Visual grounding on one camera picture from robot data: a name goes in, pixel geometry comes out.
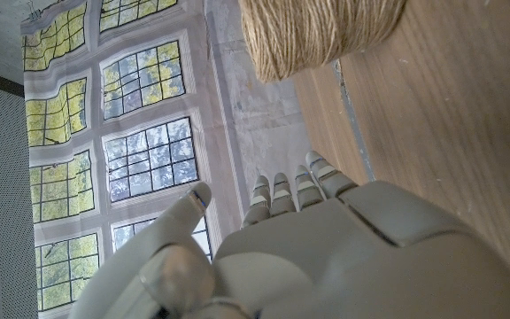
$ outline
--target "wood grain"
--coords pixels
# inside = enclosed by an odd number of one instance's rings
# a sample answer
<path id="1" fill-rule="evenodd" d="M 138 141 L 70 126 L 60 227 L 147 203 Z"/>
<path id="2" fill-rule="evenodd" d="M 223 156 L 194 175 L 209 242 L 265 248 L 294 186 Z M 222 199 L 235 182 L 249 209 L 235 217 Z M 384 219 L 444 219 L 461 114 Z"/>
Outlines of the wood grain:
<path id="1" fill-rule="evenodd" d="M 356 183 L 368 182 L 332 66 L 305 70 L 292 79 L 313 149 Z"/>
<path id="2" fill-rule="evenodd" d="M 510 1 L 409 0 L 387 41 L 341 64 L 375 177 L 458 215 L 510 264 Z M 307 128 L 314 147 L 335 136 Z"/>

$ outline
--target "window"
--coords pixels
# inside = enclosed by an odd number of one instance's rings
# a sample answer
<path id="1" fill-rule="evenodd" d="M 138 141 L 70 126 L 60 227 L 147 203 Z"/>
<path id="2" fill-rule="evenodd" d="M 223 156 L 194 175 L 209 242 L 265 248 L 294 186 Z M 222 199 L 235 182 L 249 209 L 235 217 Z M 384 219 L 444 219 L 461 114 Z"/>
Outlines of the window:
<path id="1" fill-rule="evenodd" d="M 116 227 L 113 229 L 113 241 L 115 244 L 115 249 L 120 249 L 133 235 L 143 230 L 145 227 L 151 225 L 155 222 L 154 219 L 150 219 L 143 222 L 135 222 L 132 224 L 128 224 L 121 227 Z M 205 226 L 205 217 L 202 217 L 194 232 L 192 233 L 192 237 L 196 240 L 196 242 L 204 251 L 205 256 L 211 261 L 212 260 L 212 248 L 210 246 L 210 239 L 208 238 L 208 230 Z"/>
<path id="2" fill-rule="evenodd" d="M 86 3 L 60 13 L 50 26 L 23 37 L 23 68 L 40 71 L 50 61 L 62 57 L 84 44 L 84 13 Z"/>
<path id="3" fill-rule="evenodd" d="M 175 4 L 176 0 L 104 0 L 99 31 L 124 25 L 154 12 L 161 12 Z"/>
<path id="4" fill-rule="evenodd" d="M 29 100 L 27 134 L 29 146 L 62 144 L 71 133 L 86 128 L 86 78 L 66 83 L 47 100 Z"/>
<path id="5" fill-rule="evenodd" d="M 30 175 L 34 223 L 94 209 L 89 151 L 66 163 L 31 167 Z"/>
<path id="6" fill-rule="evenodd" d="M 112 202 L 198 179 L 190 118 L 105 143 Z"/>
<path id="7" fill-rule="evenodd" d="M 99 267 L 97 234 L 35 247 L 38 310 L 76 301 Z"/>
<path id="8" fill-rule="evenodd" d="M 104 119 L 184 93 L 178 41 L 150 48 L 104 69 Z"/>

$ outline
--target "jute twine spool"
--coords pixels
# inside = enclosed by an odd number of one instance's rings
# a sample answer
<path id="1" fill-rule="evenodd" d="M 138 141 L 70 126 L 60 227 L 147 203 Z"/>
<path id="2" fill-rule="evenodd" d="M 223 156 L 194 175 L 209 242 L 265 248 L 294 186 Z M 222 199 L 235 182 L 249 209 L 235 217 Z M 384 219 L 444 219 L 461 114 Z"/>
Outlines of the jute twine spool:
<path id="1" fill-rule="evenodd" d="M 284 79 L 384 39 L 405 0 L 239 0 L 257 77 Z"/>

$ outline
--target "robotic hand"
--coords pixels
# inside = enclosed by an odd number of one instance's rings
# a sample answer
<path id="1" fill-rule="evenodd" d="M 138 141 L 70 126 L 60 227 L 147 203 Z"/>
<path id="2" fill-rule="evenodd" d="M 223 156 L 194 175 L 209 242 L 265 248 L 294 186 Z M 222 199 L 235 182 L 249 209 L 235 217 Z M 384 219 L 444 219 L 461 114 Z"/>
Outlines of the robotic hand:
<path id="1" fill-rule="evenodd" d="M 358 186 L 317 152 L 255 184 L 212 265 L 191 232 L 197 183 L 109 259 L 70 318 L 510 318 L 510 268 L 469 227 L 385 182 Z"/>

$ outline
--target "wall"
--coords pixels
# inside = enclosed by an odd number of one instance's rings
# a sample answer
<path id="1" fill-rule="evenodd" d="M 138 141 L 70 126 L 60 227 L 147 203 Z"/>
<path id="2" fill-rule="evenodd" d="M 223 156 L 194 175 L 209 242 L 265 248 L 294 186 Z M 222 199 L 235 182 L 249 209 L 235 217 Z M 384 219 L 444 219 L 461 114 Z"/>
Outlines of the wall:
<path id="1" fill-rule="evenodd" d="M 0 90 L 0 318 L 36 318 L 24 119 L 23 98 Z"/>

